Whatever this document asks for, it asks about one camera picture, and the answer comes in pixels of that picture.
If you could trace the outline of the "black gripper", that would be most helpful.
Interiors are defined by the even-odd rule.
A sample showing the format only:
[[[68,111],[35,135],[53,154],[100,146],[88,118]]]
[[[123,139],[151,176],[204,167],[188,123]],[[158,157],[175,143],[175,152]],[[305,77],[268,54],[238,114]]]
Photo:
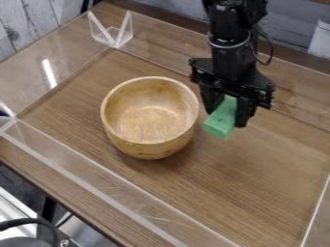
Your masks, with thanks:
[[[256,69],[258,36],[235,43],[206,36],[211,48],[210,58],[191,58],[191,81],[200,87],[204,111],[211,114],[224,99],[235,97],[238,107],[235,127],[247,126],[256,107],[272,108],[275,83]]]

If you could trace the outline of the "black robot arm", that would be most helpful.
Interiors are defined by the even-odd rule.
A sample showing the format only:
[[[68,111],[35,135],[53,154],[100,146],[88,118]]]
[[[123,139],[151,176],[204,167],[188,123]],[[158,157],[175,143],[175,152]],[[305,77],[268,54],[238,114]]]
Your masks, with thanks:
[[[199,85],[204,110],[211,113],[226,96],[236,99],[235,126],[244,127],[256,109],[274,104],[275,82],[258,70],[258,42],[267,34],[259,21],[268,0],[202,0],[208,17],[208,58],[188,61],[191,81]]]

